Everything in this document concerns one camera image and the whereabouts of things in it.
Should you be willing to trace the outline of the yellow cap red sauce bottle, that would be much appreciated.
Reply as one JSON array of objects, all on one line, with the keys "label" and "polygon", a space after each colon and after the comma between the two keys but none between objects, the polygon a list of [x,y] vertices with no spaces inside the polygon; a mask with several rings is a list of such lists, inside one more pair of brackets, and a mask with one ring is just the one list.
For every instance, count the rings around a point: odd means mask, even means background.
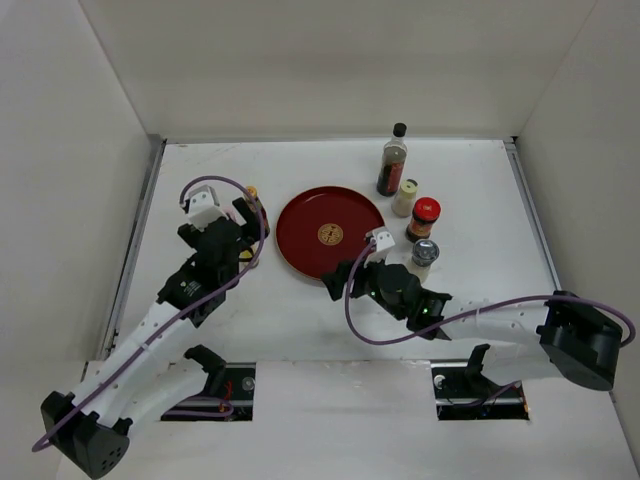
[{"label": "yellow cap red sauce bottle", "polygon": [[258,196],[258,190],[255,186],[247,185],[246,190],[248,194],[245,196],[245,200],[247,205],[254,213],[259,213],[263,220],[263,226],[265,231],[265,237],[268,237],[270,234],[270,225],[268,220],[268,215],[262,201]]}]

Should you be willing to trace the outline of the yellow label oil bottle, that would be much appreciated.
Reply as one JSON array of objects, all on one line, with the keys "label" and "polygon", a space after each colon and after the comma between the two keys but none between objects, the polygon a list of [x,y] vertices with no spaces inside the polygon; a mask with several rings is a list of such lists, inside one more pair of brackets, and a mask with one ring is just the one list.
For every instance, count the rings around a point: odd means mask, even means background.
[{"label": "yellow label oil bottle", "polygon": [[259,258],[256,256],[258,252],[258,243],[255,243],[239,255],[239,264],[242,269],[255,268],[259,265]]}]

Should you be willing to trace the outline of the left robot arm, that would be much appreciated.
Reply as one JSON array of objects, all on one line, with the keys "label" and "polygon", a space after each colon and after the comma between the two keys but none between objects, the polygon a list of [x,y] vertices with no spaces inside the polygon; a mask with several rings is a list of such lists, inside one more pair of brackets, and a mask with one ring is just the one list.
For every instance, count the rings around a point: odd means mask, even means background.
[{"label": "left robot arm", "polygon": [[263,246],[267,237],[254,198],[237,198],[233,206],[242,224],[220,210],[208,191],[183,200],[188,221],[178,234],[192,255],[92,377],[67,394],[53,391],[44,399],[45,433],[33,451],[53,447],[89,478],[101,479],[146,423],[190,396],[210,399],[221,393],[226,363],[197,337],[246,273],[242,253]]}]

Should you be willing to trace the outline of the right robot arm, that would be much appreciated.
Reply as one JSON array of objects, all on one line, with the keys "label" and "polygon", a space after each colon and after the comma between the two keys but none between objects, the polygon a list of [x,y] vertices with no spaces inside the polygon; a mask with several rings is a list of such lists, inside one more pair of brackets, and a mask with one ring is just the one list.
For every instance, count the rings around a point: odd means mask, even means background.
[{"label": "right robot arm", "polygon": [[464,384],[483,396],[527,379],[562,377],[580,387],[609,391],[620,349],[632,337],[626,317],[568,291],[495,304],[461,300],[424,288],[400,264],[344,261],[321,280],[332,300],[367,297],[402,321],[406,340],[476,339]]}]

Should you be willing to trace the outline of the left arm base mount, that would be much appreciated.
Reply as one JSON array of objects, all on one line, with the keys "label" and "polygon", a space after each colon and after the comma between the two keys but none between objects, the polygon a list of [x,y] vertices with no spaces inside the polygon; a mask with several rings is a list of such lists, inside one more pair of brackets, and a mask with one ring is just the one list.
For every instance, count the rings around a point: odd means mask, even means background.
[{"label": "left arm base mount", "polygon": [[164,413],[164,422],[247,422],[253,420],[257,366],[228,363],[203,345],[190,348],[187,360],[195,361],[207,377],[202,388]]}]

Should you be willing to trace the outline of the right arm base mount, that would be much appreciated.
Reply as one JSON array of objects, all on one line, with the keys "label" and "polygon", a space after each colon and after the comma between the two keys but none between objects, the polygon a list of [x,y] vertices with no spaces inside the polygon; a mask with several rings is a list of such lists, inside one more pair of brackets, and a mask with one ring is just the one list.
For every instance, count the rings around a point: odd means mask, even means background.
[{"label": "right arm base mount", "polygon": [[520,383],[498,385],[482,375],[481,360],[488,349],[488,344],[481,344],[467,361],[431,364],[440,421],[529,420]]}]

